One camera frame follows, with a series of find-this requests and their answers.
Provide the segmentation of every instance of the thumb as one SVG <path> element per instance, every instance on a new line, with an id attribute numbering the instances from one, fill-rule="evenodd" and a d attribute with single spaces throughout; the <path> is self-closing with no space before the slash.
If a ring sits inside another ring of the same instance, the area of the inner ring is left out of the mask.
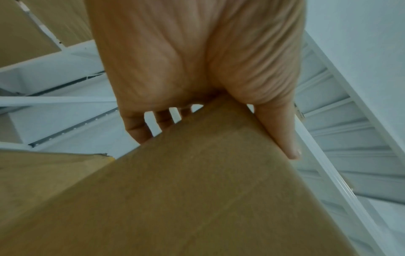
<path id="1" fill-rule="evenodd" d="M 295 139 L 293 99 L 272 99 L 264 104 L 255 105 L 254 114 L 288 158 L 300 157 Z"/>

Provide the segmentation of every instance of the palm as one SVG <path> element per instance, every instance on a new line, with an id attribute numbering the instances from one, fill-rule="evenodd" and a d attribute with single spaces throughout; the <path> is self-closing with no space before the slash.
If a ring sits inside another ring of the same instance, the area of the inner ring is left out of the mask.
<path id="1" fill-rule="evenodd" d="M 93 34 L 126 129 L 151 135 L 169 107 L 227 91 L 256 115 L 290 157 L 292 98 L 303 30 L 301 0 L 87 0 Z"/>

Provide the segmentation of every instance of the finger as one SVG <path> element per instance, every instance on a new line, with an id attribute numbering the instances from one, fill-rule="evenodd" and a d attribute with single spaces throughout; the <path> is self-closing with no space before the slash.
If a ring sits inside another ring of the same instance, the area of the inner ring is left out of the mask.
<path id="1" fill-rule="evenodd" d="M 162 131 L 174 124 L 172 115 L 170 114 L 170 111 L 168 109 L 163 111 L 156 111 L 153 112 L 153 114 L 155 115 L 156 122 Z"/>
<path id="2" fill-rule="evenodd" d="M 122 120 L 124 121 L 124 126 L 127 132 L 139 144 L 142 144 L 153 137 L 151 130 L 145 123 L 144 113 L 122 115 Z"/>
<path id="3" fill-rule="evenodd" d="M 180 108 L 179 111 L 181 118 L 185 118 L 189 115 L 191 115 L 193 112 L 191 110 L 191 107 L 189 108 Z"/>
<path id="4" fill-rule="evenodd" d="M 255 105 L 254 114 L 288 158 L 298 159 L 300 157 L 295 140 L 295 111 L 292 100 L 274 99 Z"/>

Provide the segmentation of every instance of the hand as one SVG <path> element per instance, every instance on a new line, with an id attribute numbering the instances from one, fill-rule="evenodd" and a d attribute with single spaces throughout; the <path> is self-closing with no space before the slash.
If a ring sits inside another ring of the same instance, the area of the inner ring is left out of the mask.
<path id="1" fill-rule="evenodd" d="M 86 0 L 101 59 L 126 130 L 152 137 L 190 106 L 228 92 L 291 158 L 294 89 L 300 72 L 304 0 Z"/>

